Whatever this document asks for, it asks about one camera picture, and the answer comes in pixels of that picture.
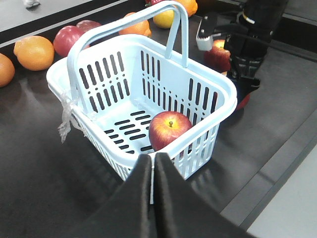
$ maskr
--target yellow lemon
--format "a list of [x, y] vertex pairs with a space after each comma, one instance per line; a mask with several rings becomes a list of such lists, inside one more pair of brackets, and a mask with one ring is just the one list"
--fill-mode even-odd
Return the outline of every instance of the yellow lemon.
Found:
[[163, 29], [169, 29], [174, 19], [174, 11], [167, 10], [153, 17], [154, 24]]

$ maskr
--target shopping basket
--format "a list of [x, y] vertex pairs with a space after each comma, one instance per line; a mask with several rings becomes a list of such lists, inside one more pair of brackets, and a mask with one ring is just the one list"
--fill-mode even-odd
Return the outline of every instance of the shopping basket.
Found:
[[[166, 46], [129, 34], [87, 48], [166, 10], [174, 11]], [[181, 54], [173, 50], [180, 22]], [[233, 83], [188, 58], [188, 16], [181, 4], [171, 0], [88, 31], [67, 58], [49, 68], [47, 81], [64, 111], [72, 114], [123, 180], [140, 154], [154, 160], [157, 152], [169, 154], [188, 178], [211, 158], [219, 123], [236, 107]], [[149, 123], [162, 111], [181, 112], [193, 127], [155, 152], [148, 138]]]

